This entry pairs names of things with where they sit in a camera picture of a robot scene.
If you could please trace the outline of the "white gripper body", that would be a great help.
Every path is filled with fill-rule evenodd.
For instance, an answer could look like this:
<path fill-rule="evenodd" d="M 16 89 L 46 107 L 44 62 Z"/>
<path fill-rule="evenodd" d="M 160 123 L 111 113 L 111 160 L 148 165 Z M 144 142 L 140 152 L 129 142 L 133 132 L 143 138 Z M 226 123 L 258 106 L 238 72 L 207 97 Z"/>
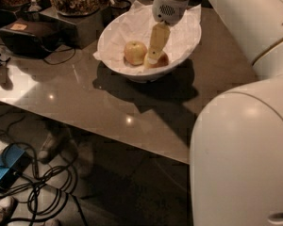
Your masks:
<path fill-rule="evenodd" d="M 177 24 L 183 17 L 190 0 L 154 0 L 152 13 L 156 22 Z"/>

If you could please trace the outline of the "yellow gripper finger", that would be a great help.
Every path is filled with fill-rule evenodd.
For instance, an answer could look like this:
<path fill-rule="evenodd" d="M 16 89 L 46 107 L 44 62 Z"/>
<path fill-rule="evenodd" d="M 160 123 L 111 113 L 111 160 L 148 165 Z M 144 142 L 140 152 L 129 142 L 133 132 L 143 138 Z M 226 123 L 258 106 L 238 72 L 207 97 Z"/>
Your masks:
<path fill-rule="evenodd" d="M 170 27 L 165 22 L 159 22 L 152 28 L 150 43 L 147 52 L 149 64 L 156 64 L 170 37 Z"/>

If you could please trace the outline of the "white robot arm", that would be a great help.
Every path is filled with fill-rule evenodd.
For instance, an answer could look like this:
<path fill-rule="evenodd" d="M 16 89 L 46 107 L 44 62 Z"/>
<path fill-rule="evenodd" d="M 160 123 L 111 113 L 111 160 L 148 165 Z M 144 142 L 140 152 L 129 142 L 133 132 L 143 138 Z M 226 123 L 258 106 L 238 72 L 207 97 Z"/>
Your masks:
<path fill-rule="evenodd" d="M 189 0 L 154 0 L 178 23 Z M 283 226 L 283 0 L 209 0 L 258 77 L 210 101 L 191 135 L 193 226 Z"/>

